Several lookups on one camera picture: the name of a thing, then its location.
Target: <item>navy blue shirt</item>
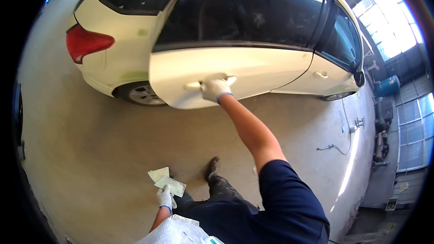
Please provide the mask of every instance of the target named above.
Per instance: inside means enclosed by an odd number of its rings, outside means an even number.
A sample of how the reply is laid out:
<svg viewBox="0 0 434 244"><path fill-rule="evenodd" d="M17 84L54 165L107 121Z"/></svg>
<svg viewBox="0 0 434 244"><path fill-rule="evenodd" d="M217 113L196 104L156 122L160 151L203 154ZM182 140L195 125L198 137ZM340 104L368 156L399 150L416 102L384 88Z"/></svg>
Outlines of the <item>navy blue shirt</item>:
<svg viewBox="0 0 434 244"><path fill-rule="evenodd" d="M323 207L288 162L268 162L259 175L259 190L265 211L257 214L234 199L198 204L180 215L199 221L225 244L327 244L330 224Z"/></svg>

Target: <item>forearm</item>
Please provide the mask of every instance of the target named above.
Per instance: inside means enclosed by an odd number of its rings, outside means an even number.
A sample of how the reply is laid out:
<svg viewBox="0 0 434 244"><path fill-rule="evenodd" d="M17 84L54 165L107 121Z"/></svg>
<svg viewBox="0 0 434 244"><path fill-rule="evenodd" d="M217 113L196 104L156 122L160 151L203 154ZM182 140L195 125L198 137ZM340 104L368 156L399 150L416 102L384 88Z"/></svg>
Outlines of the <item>forearm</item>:
<svg viewBox="0 0 434 244"><path fill-rule="evenodd" d="M163 222L166 218L169 218L171 216L170 210L167 207L160 207L160 209L157 212L157 216L155 217L154 224L151 227L151 230L149 232L152 232L155 228L157 228L161 222Z"/></svg>
<svg viewBox="0 0 434 244"><path fill-rule="evenodd" d="M258 172L271 160L287 161L276 137L252 112L229 94L222 96L219 102L252 153Z"/></svg>

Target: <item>dark pants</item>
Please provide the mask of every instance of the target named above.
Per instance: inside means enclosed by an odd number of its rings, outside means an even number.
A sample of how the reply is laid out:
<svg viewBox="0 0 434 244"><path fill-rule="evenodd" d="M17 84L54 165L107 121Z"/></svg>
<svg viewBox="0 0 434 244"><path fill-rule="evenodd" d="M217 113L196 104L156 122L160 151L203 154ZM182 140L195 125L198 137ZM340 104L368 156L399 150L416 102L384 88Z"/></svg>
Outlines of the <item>dark pants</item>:
<svg viewBox="0 0 434 244"><path fill-rule="evenodd" d="M259 211L258 208L255 207L253 204L244 200L241 194L238 193L225 178L217 175L211 176L208 185L210 186L210 198L206 201L195 202L193 201L193 198L190 196L190 194L188 194L187 192L184 192L182 198L175 195L174 199L177 204L177 208L173 209L173 214L182 213L197 204L204 204L221 200L233 200L235 198L244 201L254 214Z"/></svg>

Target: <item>sleeve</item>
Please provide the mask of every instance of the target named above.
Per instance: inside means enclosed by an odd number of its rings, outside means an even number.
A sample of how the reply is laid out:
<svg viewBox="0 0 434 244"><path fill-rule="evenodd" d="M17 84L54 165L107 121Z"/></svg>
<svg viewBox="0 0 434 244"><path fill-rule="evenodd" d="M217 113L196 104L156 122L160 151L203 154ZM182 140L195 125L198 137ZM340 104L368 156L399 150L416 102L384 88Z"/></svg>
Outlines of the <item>sleeve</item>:
<svg viewBox="0 0 434 244"><path fill-rule="evenodd" d="M315 239L315 243L322 242L325 231L328 239L330 224L321 203L288 162L272 160L264 165L259 174L259 191L263 215L279 230L297 232L305 240Z"/></svg>

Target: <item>door handle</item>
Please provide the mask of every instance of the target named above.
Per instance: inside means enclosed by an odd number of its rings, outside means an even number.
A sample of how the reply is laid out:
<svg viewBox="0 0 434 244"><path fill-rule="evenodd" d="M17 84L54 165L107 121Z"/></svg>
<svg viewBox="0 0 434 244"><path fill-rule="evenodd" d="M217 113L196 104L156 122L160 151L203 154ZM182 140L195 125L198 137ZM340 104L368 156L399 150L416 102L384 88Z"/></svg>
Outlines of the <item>door handle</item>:
<svg viewBox="0 0 434 244"><path fill-rule="evenodd" d="M236 76L227 76L225 77L225 80L228 84L228 86L232 85L235 83L237 77ZM194 82L190 82L184 85L184 89L186 90L201 90L202 88L202 81L194 81Z"/></svg>
<svg viewBox="0 0 434 244"><path fill-rule="evenodd" d="M327 72L315 72L313 75L322 79L328 78Z"/></svg>

